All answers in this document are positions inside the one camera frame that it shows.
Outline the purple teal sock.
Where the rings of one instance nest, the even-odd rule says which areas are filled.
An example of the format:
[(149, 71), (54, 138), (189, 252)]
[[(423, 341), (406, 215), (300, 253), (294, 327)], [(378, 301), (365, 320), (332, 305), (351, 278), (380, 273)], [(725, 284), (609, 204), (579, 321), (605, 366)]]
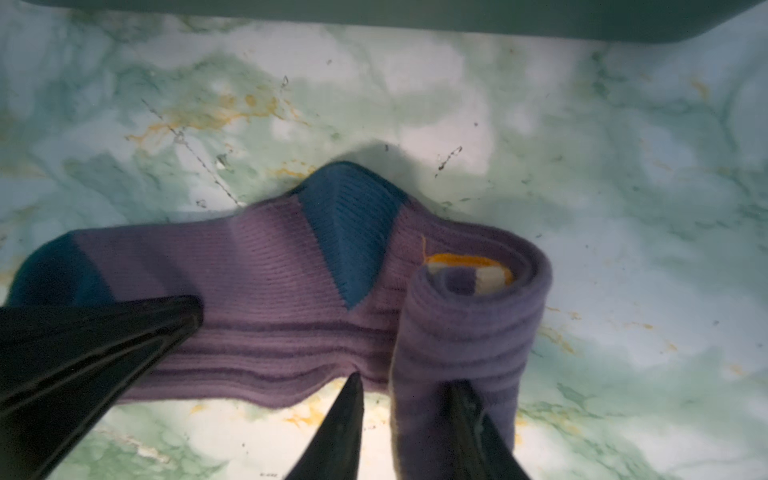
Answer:
[(402, 479), (447, 479), (447, 397), (471, 384), (507, 446), (552, 283), (545, 254), (494, 227), (429, 212), (377, 174), (328, 164), (218, 219), (75, 230), (34, 251), (10, 307), (189, 295), (200, 330), (129, 401), (303, 401), (358, 373), (392, 402)]

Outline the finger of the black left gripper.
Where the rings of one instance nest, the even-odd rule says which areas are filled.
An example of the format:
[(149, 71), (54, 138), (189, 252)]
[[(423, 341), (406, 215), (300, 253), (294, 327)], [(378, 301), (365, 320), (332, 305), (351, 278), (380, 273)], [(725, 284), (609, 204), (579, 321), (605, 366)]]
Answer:
[(46, 478), (202, 321), (189, 296), (2, 308), (2, 478)]

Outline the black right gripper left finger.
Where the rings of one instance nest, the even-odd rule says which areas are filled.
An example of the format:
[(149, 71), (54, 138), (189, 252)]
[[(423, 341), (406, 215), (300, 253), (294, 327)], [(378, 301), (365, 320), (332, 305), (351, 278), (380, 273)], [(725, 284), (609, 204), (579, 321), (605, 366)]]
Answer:
[(364, 388), (350, 375), (286, 480), (355, 480), (363, 433)]

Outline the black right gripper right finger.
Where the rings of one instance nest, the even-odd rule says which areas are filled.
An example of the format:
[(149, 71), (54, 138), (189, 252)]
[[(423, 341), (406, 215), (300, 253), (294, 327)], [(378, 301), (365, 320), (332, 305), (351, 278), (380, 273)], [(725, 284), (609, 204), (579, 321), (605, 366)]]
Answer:
[(452, 478), (529, 480), (468, 381), (448, 385)]

